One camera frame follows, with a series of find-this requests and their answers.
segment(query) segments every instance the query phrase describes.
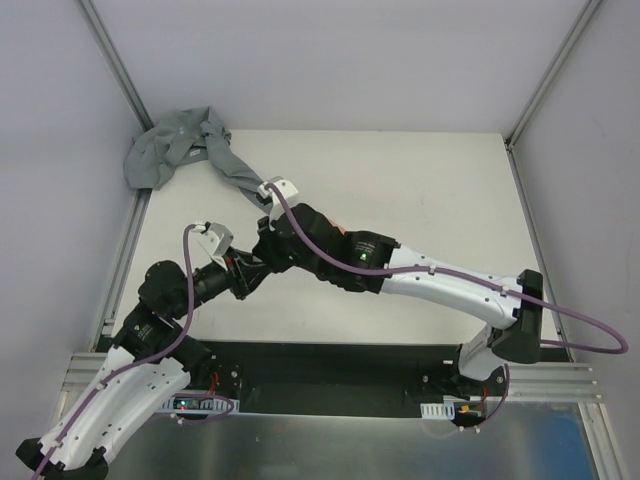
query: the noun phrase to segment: white cable holder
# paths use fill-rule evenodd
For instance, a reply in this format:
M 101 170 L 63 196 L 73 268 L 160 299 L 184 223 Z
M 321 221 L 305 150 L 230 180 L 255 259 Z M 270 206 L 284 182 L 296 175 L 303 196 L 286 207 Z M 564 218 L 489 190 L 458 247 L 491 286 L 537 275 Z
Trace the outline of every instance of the white cable holder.
M 423 420 L 453 420 L 456 416 L 453 402 L 421 403 L 420 414 Z
M 293 208 L 299 203 L 299 192 L 295 185 L 289 180 L 285 180 L 282 177 L 274 177 L 271 180 L 267 180 L 258 187 L 258 195 L 264 199 L 271 199 L 271 211 L 269 212 L 269 228 L 273 230 L 272 224 L 277 221 L 282 215 L 284 215 L 284 207 L 280 202 L 280 199 L 273 194 L 271 189 L 268 188 L 269 184 L 273 184 L 278 187 L 280 193 L 284 197 L 287 205 Z
M 219 223 L 211 223 L 209 224 L 209 228 L 205 228 L 205 230 L 200 232 L 197 238 L 198 243 L 209 258 L 225 270 L 228 270 L 222 255 L 227 253 L 227 250 L 229 250 L 233 242 L 233 233 L 231 233 L 231 230 Z

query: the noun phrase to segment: robotic arm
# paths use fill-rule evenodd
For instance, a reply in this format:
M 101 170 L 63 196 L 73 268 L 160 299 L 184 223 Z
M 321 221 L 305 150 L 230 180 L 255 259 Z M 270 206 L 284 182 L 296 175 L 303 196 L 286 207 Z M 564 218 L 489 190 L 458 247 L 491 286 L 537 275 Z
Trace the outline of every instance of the robotic arm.
M 212 262 L 193 274 L 195 308 L 227 290 L 242 300 L 269 274 L 298 267 L 347 291 L 419 297 L 485 321 L 487 326 L 459 347 L 458 358 L 448 372 L 452 377 L 448 380 L 458 385 L 486 380 L 505 361 L 538 361 L 540 307 L 459 278 L 433 275 L 431 266 L 448 266 L 383 235 L 345 232 L 308 205 L 298 203 L 298 192 L 290 182 L 271 182 L 277 183 L 301 230 L 284 215 L 285 206 L 269 188 L 270 182 L 260 187 L 259 195 L 272 204 L 271 213 L 259 220 L 259 241 L 251 253 L 234 249 L 233 236 L 225 227 L 198 226 L 199 242 Z M 349 271 L 312 251 L 300 233 L 337 263 L 350 267 Z M 362 269 L 415 266 L 425 267 L 426 272 L 362 274 Z M 542 298 L 542 276 L 537 272 L 525 270 L 517 278 L 464 272 Z M 187 280 L 177 264 L 158 262 L 148 270 L 138 293 L 140 302 L 125 319 L 100 372 L 78 402 L 50 432 L 40 439 L 25 440 L 17 451 L 27 466 L 48 480 L 104 479 L 108 464 L 163 402 L 180 390 L 206 384 L 220 367 L 215 352 L 184 335 L 167 356 L 142 363 L 183 334 L 176 320 L 188 310 Z M 224 388 L 218 391 L 225 393 Z
M 350 273 L 324 260 L 301 239 L 284 214 L 282 201 L 269 185 L 277 185 L 280 196 L 291 207 L 309 240 L 343 266 L 354 267 L 352 271 L 422 266 L 426 267 L 426 273 L 365 276 Z M 258 222 L 260 240 L 253 253 L 270 263 L 273 271 L 297 266 L 347 291 L 418 297 L 483 320 L 487 326 L 460 347 L 456 367 L 463 377 L 486 380 L 506 361 L 532 364 L 539 360 L 542 308 L 507 296 L 505 292 L 508 289 L 542 299 L 540 273 L 525 270 L 518 277 L 506 277 L 473 272 L 422 255 L 377 233 L 345 232 L 310 206 L 298 203 L 296 188 L 281 178 L 263 184 L 258 193 L 273 206 L 269 217 Z M 436 265 L 499 283 L 503 285 L 503 291 L 492 291 L 458 277 L 435 275 Z

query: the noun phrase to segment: gray cloth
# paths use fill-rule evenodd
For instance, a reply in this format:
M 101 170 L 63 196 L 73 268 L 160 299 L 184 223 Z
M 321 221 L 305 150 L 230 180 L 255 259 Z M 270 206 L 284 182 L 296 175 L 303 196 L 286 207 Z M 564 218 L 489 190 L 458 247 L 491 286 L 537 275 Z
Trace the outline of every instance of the gray cloth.
M 124 176 L 132 188 L 159 188 L 180 165 L 208 159 L 225 181 L 266 211 L 255 196 L 262 179 L 231 152 L 230 143 L 231 133 L 213 108 L 173 112 L 136 140 L 124 161 Z

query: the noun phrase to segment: white table surface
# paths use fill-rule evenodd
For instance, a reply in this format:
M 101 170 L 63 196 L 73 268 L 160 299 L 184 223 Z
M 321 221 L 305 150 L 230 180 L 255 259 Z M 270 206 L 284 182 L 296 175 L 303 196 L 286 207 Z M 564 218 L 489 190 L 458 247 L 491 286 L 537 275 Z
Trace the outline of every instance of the white table surface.
M 264 179 L 281 175 L 302 201 L 345 225 L 395 238 L 443 262 L 517 275 L 537 269 L 502 138 L 490 134 L 234 131 L 233 151 Z M 180 167 L 155 191 L 136 246 L 114 332 L 158 260 L 184 266 L 181 234 L 194 220 L 226 225 L 250 251 L 262 213 L 208 162 Z M 194 268 L 208 257 L 191 241 Z M 484 324 L 398 295 L 354 294 L 307 272 L 268 277 L 243 302 L 230 293 L 196 311 L 198 339 L 457 344 Z M 550 315 L 543 337 L 557 338 Z

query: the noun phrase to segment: white wall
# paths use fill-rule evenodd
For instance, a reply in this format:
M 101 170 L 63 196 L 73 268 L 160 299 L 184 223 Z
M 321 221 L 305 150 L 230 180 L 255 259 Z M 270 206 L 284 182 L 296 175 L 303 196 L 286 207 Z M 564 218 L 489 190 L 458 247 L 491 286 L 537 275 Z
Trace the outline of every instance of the white wall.
M 139 127 L 74 2 L 0 3 L 0 471 L 88 347 L 131 206 Z
M 607 405 L 640 478 L 640 2 L 605 4 L 516 148 L 558 301 L 625 334 L 598 366 Z M 572 337 L 609 343 L 569 321 Z
M 241 129 L 500 132 L 585 0 L 98 0 L 154 118 Z

